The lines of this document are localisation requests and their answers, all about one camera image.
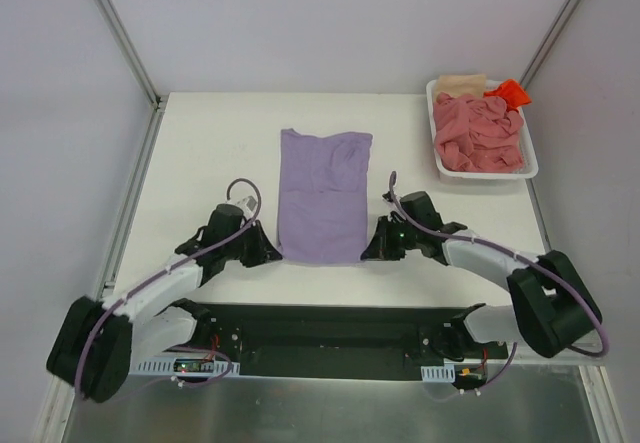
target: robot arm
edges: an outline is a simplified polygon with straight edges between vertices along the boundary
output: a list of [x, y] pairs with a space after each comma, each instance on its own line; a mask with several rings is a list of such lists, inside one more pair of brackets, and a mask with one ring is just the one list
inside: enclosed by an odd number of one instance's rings
[[[216, 333], [213, 315], [196, 303], [179, 299], [220, 273], [229, 260], [239, 260], [250, 268], [282, 259], [258, 220], [237, 239], [197, 256], [201, 249], [236, 233], [247, 219], [245, 211], [252, 211], [255, 205], [252, 197], [236, 204], [218, 205], [208, 224], [176, 248], [175, 254], [161, 268], [166, 269], [166, 274], [113, 311], [94, 340], [84, 364], [80, 386], [86, 397], [99, 403], [108, 400], [122, 386], [130, 368], [167, 348], [185, 343], [200, 348], [211, 347], [211, 335]], [[172, 270], [185, 256], [195, 258]], [[51, 350], [47, 370], [74, 385], [89, 333], [116, 302], [126, 298], [126, 294], [127, 291], [114, 294], [102, 301], [88, 297], [76, 300]]]
[[[383, 197], [392, 200], [389, 193]], [[538, 354], [551, 358], [593, 330], [591, 320], [574, 296], [521, 259], [476, 243], [476, 235], [464, 225], [443, 224], [425, 192], [407, 195], [399, 204], [405, 215], [432, 230], [431, 234], [417, 229], [393, 211], [390, 216], [378, 219], [376, 233], [362, 254], [363, 260], [399, 260], [406, 251], [419, 249], [424, 256], [444, 265], [482, 276], [511, 295], [512, 306], [480, 304], [464, 311], [447, 327], [447, 339], [466, 341], [469, 345], [524, 339]], [[437, 237], [435, 232], [453, 235], [453, 238]], [[586, 302], [597, 320], [602, 321], [600, 310], [566, 255], [559, 251], [541, 256], [513, 253], [562, 278]], [[461, 353], [459, 348], [446, 356], [456, 359]]]

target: white table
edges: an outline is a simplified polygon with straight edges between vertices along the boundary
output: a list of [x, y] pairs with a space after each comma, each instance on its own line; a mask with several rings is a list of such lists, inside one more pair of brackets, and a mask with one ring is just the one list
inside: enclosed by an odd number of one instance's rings
[[[520, 250], [544, 252], [526, 184], [451, 185], [438, 178], [427, 100], [419, 95], [172, 93], [153, 150], [116, 281], [124, 290], [163, 265], [206, 224], [236, 177], [263, 194], [260, 220], [276, 243], [280, 130], [327, 136], [373, 134], [368, 174], [369, 237], [389, 207], [389, 173], [399, 194], [426, 190], [445, 222]], [[239, 185], [234, 197], [250, 194]], [[201, 302], [465, 307], [510, 298], [476, 275], [411, 252], [401, 262], [310, 267], [277, 262], [253, 269], [230, 262], [189, 298]]]

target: metal floor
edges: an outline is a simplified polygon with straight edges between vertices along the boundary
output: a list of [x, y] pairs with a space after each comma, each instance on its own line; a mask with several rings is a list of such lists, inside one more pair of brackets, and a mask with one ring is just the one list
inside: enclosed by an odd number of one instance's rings
[[[120, 395], [148, 381], [130, 377]], [[66, 443], [596, 442], [578, 368], [514, 366], [480, 397], [437, 402], [449, 385], [229, 378], [161, 382], [74, 407]]]

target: beige cloth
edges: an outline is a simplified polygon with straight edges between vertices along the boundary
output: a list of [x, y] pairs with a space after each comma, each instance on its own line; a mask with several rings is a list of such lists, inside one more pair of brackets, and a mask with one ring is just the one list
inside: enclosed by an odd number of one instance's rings
[[473, 95], [482, 98], [487, 87], [487, 75], [442, 75], [433, 90], [433, 100], [440, 93], [446, 93], [452, 98], [462, 95]]

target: pile of clothes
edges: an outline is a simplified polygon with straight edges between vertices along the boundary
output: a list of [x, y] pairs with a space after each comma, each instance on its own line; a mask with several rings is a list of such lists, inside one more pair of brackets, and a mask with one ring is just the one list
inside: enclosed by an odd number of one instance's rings
[[512, 173], [524, 166], [518, 108], [531, 99], [515, 80], [486, 91], [485, 75], [438, 78], [433, 97], [434, 144], [451, 171]]

